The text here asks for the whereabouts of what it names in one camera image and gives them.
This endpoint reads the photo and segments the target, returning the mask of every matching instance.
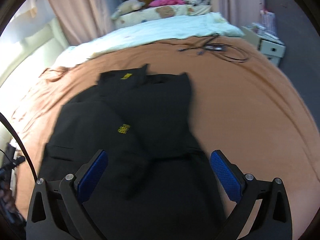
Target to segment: white blanket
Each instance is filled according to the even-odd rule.
[[[105,53],[159,40],[204,37],[215,33],[228,37],[244,35],[239,28],[229,24],[220,13],[192,17],[175,16],[122,28],[79,46],[71,46],[59,55],[53,67],[74,67]]]

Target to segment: white plush toy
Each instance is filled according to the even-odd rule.
[[[121,15],[137,11],[139,10],[142,6],[144,6],[144,2],[139,2],[138,0],[128,0],[124,1],[122,4],[120,4],[114,14],[111,16],[111,19],[116,20],[118,19]]]

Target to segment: pink cloth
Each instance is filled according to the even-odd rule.
[[[164,5],[185,4],[183,0],[154,0],[149,4],[151,7],[158,7]]]

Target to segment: yellow logo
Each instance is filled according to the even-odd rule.
[[[127,130],[129,130],[130,127],[131,127],[131,126],[128,125],[128,124],[123,124],[123,125],[119,128],[118,132],[119,132],[119,133],[127,133]]]
[[[124,79],[127,79],[127,78],[131,77],[131,76],[132,76],[131,73],[127,73],[127,74],[125,74],[125,75],[123,76],[123,78],[121,78],[121,79],[124,80]]]

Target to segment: patterned pillow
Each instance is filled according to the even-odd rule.
[[[170,5],[148,8],[120,16],[114,21],[116,30],[137,25],[139,23],[169,18],[173,16],[189,15],[197,16],[211,11],[211,5],[193,6],[189,4]]]

